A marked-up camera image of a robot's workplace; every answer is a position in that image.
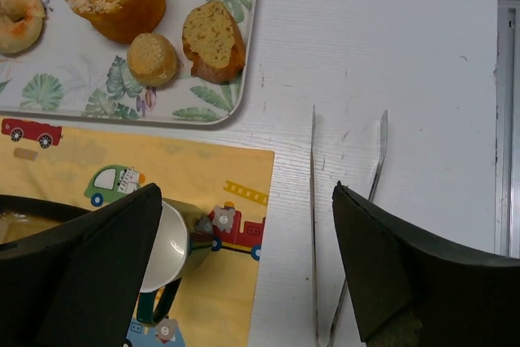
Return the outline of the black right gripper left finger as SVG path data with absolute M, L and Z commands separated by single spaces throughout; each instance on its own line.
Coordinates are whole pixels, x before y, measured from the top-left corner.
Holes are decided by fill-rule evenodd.
M 1 246 L 3 346 L 121 346 L 162 213 L 156 184 L 88 211 L 3 195 L 3 211 L 57 219 Z

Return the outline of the small round bun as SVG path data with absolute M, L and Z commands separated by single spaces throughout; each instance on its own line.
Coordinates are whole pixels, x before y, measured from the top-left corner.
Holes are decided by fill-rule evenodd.
M 139 34 L 128 48 L 127 63 L 132 76 L 151 87 L 166 84 L 178 66 L 174 46 L 158 33 Z

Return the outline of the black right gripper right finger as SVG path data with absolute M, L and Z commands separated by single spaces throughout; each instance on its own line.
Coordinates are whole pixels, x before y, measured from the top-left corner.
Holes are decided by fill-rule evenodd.
M 333 216 L 369 346 L 516 346 L 519 261 L 437 236 L 342 184 Z

